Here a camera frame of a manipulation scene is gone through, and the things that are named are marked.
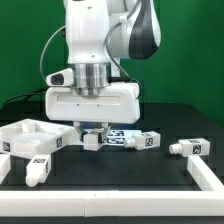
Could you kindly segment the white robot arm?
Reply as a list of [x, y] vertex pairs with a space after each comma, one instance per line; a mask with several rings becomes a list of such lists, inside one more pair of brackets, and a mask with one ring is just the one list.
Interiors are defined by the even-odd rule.
[[161, 31], [153, 0], [64, 0], [68, 67], [46, 77], [46, 114], [72, 121], [133, 124], [140, 117], [140, 84], [113, 71], [119, 58], [150, 58]]

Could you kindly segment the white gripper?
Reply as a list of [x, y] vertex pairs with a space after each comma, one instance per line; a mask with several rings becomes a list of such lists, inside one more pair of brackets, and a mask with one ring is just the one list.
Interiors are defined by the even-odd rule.
[[74, 121], [73, 126], [83, 141], [87, 132], [80, 122], [99, 122], [100, 141], [105, 142], [108, 123], [133, 124], [140, 117], [136, 83], [112, 83], [98, 96], [79, 96], [72, 87], [51, 87], [46, 92], [46, 114], [51, 120]]

